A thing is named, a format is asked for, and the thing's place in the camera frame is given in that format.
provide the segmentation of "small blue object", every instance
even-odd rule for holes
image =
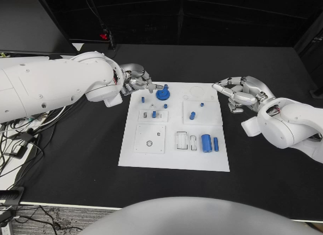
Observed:
[[[219,147],[217,147],[217,138],[213,137],[213,144],[214,144],[214,151],[217,152],[219,151]]]
[[[201,135],[201,151],[204,153],[212,152],[210,136],[207,134]]]
[[[157,91],[155,96],[158,100],[167,100],[170,98],[170,91],[167,84],[164,84],[163,90]]]
[[[191,112],[191,115],[190,115],[190,120],[194,119],[194,112]]]

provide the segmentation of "black wall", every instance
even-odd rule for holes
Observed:
[[[86,0],[46,2],[69,38],[101,40]],[[323,0],[93,2],[121,44],[291,47],[323,9]]]

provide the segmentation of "gray carpet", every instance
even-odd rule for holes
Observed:
[[[21,207],[20,209],[36,208],[36,206]],[[69,229],[69,227],[86,228],[98,219],[111,214],[111,210],[95,210],[67,207],[43,207],[51,215],[54,222],[59,223],[63,230],[57,231],[59,235],[76,235],[80,231]],[[44,214],[41,209],[17,211],[15,216],[31,216],[33,219],[51,223],[51,218]],[[24,224],[11,221],[14,235],[54,235],[51,226],[34,221],[27,221]]]

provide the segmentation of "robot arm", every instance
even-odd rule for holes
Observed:
[[[163,87],[137,64],[119,66],[98,52],[0,69],[0,123],[70,105],[85,94],[111,107],[124,95]]]
[[[249,76],[227,78],[212,88],[229,97],[232,113],[242,112],[242,105],[258,113],[240,123],[249,137],[262,133],[274,146],[295,148],[323,163],[323,109],[275,98],[266,85]]]

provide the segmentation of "black tabletop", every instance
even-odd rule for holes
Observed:
[[[249,75],[277,97],[323,107],[308,95],[315,86],[289,47],[119,45],[114,60],[141,64],[161,82],[214,83]],[[57,122],[43,161],[26,176],[21,201],[122,208],[154,198],[194,196],[243,203],[291,219],[323,221],[323,164],[298,150],[274,147],[262,135],[248,137],[240,122],[255,113],[245,109],[233,115],[220,94],[230,172],[118,166],[129,96],[122,100],[106,108],[103,102],[82,98]]]

